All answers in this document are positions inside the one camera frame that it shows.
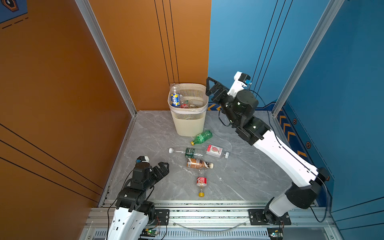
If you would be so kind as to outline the clear bottle dark green label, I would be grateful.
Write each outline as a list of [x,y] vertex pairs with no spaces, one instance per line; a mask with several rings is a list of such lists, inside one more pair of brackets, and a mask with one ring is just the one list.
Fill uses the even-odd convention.
[[205,151],[189,147],[175,147],[169,148],[169,153],[178,154],[180,156],[184,156],[185,158],[198,159],[204,156]]

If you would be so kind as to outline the brown label bottle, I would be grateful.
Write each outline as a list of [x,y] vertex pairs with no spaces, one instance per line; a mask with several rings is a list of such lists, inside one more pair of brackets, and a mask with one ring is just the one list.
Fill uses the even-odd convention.
[[187,159],[187,167],[192,169],[213,169],[214,164],[208,163],[200,159]]

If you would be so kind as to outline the red green label bottle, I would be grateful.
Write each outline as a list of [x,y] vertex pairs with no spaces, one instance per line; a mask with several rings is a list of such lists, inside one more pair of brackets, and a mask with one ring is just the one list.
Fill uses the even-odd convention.
[[181,104],[181,108],[182,109],[189,109],[190,105],[188,103],[183,103],[183,104]]

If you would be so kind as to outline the red label bottle yellow cap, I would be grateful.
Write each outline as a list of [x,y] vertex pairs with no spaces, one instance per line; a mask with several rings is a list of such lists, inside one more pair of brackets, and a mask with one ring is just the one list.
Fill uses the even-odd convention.
[[199,187],[199,197],[203,198],[205,196],[205,187],[208,185],[208,179],[206,176],[206,171],[200,170],[198,177],[196,179],[196,185]]

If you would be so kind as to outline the pepsi bottle blue cap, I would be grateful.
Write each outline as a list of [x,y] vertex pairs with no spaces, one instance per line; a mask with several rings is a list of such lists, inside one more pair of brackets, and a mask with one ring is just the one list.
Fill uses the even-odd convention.
[[176,85],[173,85],[170,89],[171,106],[175,108],[181,107],[181,99],[178,91]]

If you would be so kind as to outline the small green bottle yellow cap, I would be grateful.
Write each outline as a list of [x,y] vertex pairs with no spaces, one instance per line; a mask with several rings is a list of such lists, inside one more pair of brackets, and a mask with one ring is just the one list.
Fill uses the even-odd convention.
[[203,144],[205,143],[207,140],[209,140],[210,138],[212,138],[213,134],[210,130],[206,130],[200,134],[198,134],[193,141],[191,141],[191,145],[192,146],[195,146],[195,145],[199,145],[199,144]]

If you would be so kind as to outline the white red juice carton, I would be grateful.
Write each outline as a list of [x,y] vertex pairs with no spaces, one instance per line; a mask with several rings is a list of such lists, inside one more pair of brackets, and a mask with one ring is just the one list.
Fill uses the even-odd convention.
[[215,158],[225,159],[228,159],[230,155],[230,153],[225,151],[223,148],[214,145],[208,145],[206,154]]

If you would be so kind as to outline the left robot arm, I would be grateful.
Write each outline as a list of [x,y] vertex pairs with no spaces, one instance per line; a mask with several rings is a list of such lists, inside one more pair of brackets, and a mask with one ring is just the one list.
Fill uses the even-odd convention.
[[147,200],[147,191],[170,172],[169,164],[136,163],[132,177],[125,182],[116,199],[116,209],[107,240],[138,240],[144,228],[155,218],[155,205]]

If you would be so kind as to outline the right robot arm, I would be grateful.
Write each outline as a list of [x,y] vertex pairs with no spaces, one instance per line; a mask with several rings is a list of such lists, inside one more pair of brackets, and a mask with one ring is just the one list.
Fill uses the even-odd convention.
[[221,107],[241,139],[266,154],[291,178],[291,187],[272,198],[262,213],[264,223],[278,225],[289,211],[310,208],[321,191],[327,188],[326,181],[330,176],[325,168],[318,169],[283,143],[270,123],[255,117],[259,102],[254,92],[247,89],[249,83],[250,76],[240,72],[231,88],[208,77],[206,95]]

